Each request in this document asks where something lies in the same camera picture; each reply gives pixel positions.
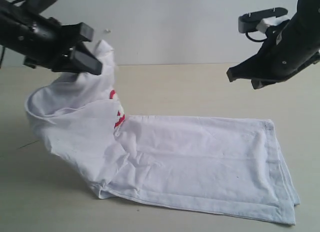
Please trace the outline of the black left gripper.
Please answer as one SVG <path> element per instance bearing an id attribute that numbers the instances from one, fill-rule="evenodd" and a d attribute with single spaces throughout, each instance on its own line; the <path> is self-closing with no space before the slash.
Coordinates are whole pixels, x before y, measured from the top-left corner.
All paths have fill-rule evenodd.
<path id="1" fill-rule="evenodd" d="M 0 44 L 24 55 L 24 65 L 41 66 L 53 72 L 92 75 L 102 73 L 102 63 L 84 43 L 91 42 L 94 29 L 85 23 L 62 25 L 24 7 L 26 0 L 0 0 Z"/>

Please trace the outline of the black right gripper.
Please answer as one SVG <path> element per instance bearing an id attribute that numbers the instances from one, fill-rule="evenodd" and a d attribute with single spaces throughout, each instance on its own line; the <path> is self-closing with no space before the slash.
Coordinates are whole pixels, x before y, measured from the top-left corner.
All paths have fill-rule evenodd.
<path id="1" fill-rule="evenodd" d="M 230 82 L 237 79 L 251 80 L 254 90 L 282 83 L 310 65 L 320 62 L 320 23 L 304 24 L 291 19 L 277 34 L 275 45 L 265 57 L 258 54 L 228 68 Z"/>

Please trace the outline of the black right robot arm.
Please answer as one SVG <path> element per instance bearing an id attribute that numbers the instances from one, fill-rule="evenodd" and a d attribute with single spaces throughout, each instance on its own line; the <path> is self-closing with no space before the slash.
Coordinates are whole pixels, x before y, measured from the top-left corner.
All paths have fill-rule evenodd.
<path id="1" fill-rule="evenodd" d="M 228 69 L 229 81 L 248 79 L 254 89 L 285 82 L 320 61 L 320 0 L 298 0 L 292 18 L 285 8 L 244 14 L 238 31 L 251 41 L 254 32 L 265 39 L 255 55 Z"/>

